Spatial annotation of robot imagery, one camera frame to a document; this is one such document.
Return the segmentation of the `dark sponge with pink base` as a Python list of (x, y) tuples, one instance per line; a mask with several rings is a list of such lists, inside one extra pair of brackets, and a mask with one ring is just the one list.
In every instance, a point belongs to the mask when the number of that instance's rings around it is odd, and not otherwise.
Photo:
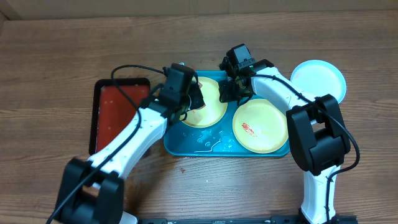
[(195, 108), (195, 109), (191, 109), (191, 110), (192, 110), (192, 111), (193, 111), (193, 110), (201, 110), (201, 109), (203, 109), (205, 106), (206, 106), (206, 104), (202, 105), (201, 107), (198, 107), (198, 108)]

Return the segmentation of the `green-rimmed plate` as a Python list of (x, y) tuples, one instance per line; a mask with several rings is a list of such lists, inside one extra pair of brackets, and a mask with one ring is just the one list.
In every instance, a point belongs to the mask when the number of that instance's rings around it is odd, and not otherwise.
[(194, 128), (206, 128), (216, 124), (226, 113), (228, 104), (220, 102), (218, 82), (207, 77), (198, 77), (201, 83), (201, 93), (205, 106), (199, 110), (187, 112), (187, 118), (183, 121)]
[(285, 115), (265, 99), (249, 100), (233, 116), (233, 133), (251, 152), (272, 153), (288, 140)]

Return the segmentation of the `light blue plate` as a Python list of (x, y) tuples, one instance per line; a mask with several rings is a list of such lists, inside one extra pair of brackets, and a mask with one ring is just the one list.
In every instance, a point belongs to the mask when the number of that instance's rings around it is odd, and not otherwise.
[(346, 95), (346, 80), (331, 63), (322, 60), (307, 60), (292, 72), (290, 81), (297, 87), (315, 96), (331, 94), (341, 103)]

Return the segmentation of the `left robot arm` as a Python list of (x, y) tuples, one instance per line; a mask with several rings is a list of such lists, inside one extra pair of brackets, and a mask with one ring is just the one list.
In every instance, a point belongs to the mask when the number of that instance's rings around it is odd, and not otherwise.
[(187, 111), (204, 105), (197, 73), (182, 64), (163, 68), (158, 84), (139, 105), (130, 123), (87, 161), (71, 159), (65, 166), (51, 223), (138, 223), (124, 211), (124, 182), (167, 129)]

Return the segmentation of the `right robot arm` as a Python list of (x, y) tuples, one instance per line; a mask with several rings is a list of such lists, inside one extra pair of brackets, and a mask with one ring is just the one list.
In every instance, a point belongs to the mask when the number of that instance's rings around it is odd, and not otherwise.
[(304, 176), (300, 222), (340, 223), (335, 180), (351, 146), (336, 98), (304, 92), (270, 61), (252, 58), (245, 44), (227, 51), (219, 68), (227, 76), (220, 83), (222, 103), (257, 95), (285, 114), (290, 152)]

